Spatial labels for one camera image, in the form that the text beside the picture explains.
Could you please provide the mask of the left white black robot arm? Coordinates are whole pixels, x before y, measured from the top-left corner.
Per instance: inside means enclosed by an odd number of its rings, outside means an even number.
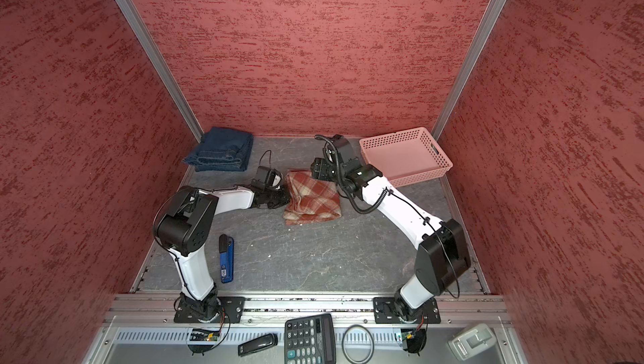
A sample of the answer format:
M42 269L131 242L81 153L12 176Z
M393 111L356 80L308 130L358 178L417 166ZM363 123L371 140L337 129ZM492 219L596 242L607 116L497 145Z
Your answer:
M154 218L154 241L171 256L181 292L174 302L176 323L241 322L243 297L219 297L206 261L205 246L215 216L252 208L288 205L287 189L232 188L208 191L184 186L169 198Z

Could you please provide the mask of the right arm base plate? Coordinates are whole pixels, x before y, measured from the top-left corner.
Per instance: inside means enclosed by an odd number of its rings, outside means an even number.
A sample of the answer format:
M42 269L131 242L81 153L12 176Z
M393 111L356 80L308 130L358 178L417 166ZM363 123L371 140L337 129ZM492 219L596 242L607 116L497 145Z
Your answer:
M441 323L435 298L425 301L419 308L410 308L402 297L377 297L372 300L377 324L436 325Z

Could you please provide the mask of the red cloth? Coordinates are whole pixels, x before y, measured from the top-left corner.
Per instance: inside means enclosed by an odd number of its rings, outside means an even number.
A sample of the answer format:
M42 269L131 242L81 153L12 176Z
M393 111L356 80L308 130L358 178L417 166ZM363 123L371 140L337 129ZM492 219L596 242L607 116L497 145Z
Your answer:
M283 218L288 226L334 221L342 216L334 182L314 179L309 170L290 170L286 185L290 201Z

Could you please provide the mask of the dark denim button skirt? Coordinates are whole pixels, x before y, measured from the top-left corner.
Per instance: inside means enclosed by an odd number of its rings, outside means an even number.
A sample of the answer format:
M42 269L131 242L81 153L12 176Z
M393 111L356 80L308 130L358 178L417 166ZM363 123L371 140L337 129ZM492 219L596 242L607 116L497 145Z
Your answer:
M203 171L244 172L248 169L248 163L196 164L195 169L196 169L196 172L203 172Z

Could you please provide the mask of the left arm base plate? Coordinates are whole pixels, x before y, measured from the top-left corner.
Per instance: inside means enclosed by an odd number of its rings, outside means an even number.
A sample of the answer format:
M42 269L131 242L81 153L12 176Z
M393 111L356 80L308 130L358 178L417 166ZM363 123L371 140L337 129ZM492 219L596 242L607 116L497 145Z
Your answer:
M219 324L222 320L238 324L241 321L246 298L224 296L212 299L215 305L205 306L181 295L174 306L174 323L177 324Z

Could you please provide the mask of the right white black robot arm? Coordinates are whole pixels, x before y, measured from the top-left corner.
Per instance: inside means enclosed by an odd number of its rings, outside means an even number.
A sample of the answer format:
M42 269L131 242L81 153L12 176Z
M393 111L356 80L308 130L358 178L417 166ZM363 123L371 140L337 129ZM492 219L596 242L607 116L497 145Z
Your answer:
M350 142L337 134L317 134L324 143L322 158L310 166L314 179L336 185L355 212L367 215L380 211L407 237L416 249L414 273L399 288L391 303L392 312L405 323L423 316L422 308L455 285L451 296L461 296L459 279L471 267L465 231L454 219L444 221L411 201L378 168L362 164Z

